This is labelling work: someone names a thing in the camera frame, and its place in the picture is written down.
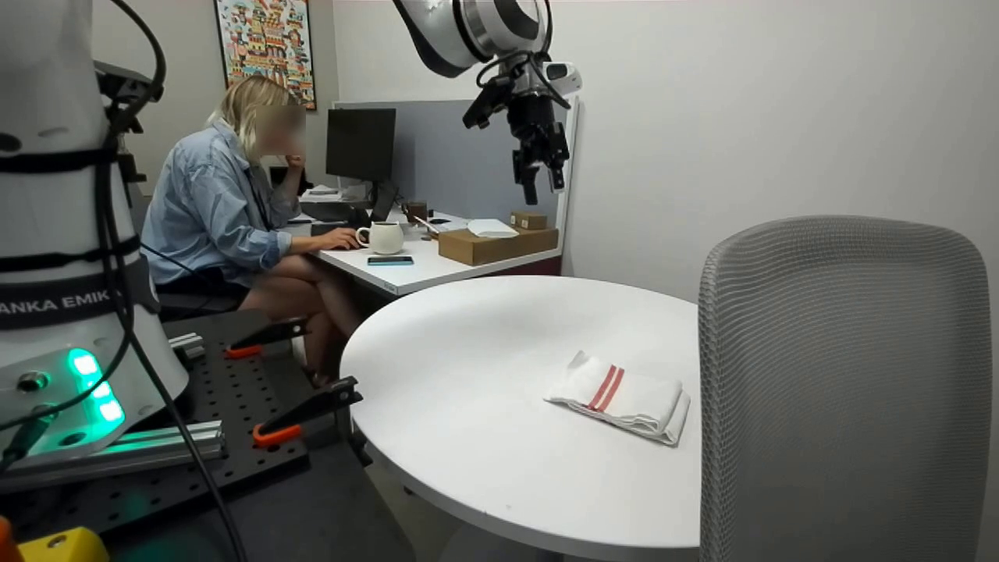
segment light blue shirt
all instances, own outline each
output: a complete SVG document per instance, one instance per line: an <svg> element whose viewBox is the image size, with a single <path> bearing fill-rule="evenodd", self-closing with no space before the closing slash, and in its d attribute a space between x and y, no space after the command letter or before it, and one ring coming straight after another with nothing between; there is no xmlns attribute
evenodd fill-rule
<svg viewBox="0 0 999 562"><path fill-rule="evenodd" d="M150 275L169 284L222 269L231 284L250 287L287 253L290 234L278 228L290 215L265 169L240 156L234 128L212 116L165 156L140 234Z"/></svg>

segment gray office chair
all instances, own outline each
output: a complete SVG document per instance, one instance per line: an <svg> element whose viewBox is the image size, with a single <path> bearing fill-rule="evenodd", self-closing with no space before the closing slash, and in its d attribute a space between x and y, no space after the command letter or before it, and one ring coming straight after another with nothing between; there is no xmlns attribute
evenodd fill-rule
<svg viewBox="0 0 999 562"><path fill-rule="evenodd" d="M990 293L958 234L790 219L699 287L702 562L971 562Z"/></svg>

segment wall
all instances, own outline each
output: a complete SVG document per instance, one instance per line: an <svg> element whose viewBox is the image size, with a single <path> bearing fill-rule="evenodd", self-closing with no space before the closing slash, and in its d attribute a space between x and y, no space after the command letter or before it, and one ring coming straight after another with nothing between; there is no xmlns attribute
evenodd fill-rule
<svg viewBox="0 0 999 562"><path fill-rule="evenodd" d="M974 237L999 303L999 3L553 3L556 56L584 72L574 275L696 300L721 237L865 212ZM343 100L475 94L475 72L418 62L390 0L334 0L334 22ZM996 450L999 428L980 562L999 559Z"/></svg>
<svg viewBox="0 0 999 562"><path fill-rule="evenodd" d="M162 156L175 141L203 128L206 116L222 100L222 56L212 0L128 0L165 50L165 94L140 112L144 134L125 137L137 156L137 169L150 175L144 190L153 190ZM315 37L315 100L334 97L334 19L331 3L312 6ZM94 0L94 59L153 75L153 50L144 34L112 3ZM309 175L322 178L325 112L309 125Z"/></svg>

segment person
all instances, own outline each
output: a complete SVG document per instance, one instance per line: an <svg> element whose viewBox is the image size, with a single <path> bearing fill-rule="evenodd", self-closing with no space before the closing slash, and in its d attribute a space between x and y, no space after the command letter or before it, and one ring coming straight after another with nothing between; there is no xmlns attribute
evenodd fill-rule
<svg viewBox="0 0 999 562"><path fill-rule="evenodd" d="M169 150L140 231L144 256L159 293L215 293L272 322L303 322L306 372L322 384L328 347L353 334L356 315L343 281L312 256L359 240L350 228L318 237L284 231L297 212L303 165L287 162L284 181L272 184L259 162L240 156L250 94L284 87L250 75L222 97L206 128Z"/></svg>

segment red stripe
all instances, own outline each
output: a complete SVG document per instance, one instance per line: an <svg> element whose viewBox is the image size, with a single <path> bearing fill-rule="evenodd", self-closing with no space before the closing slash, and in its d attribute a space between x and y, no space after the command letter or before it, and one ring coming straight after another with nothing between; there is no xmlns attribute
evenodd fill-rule
<svg viewBox="0 0 999 562"><path fill-rule="evenodd" d="M603 393L603 400L599 400L596 412L603 412L606 406L612 406L612 400L615 400L615 393L618 393L621 381L624 381L624 368L615 368L612 387Z"/></svg>
<svg viewBox="0 0 999 562"><path fill-rule="evenodd" d="M596 393L593 393L593 400L590 400L590 409L596 409L596 403L599 403L606 384L612 384L612 378L615 378L615 365L606 368L603 384L596 387Z"/></svg>

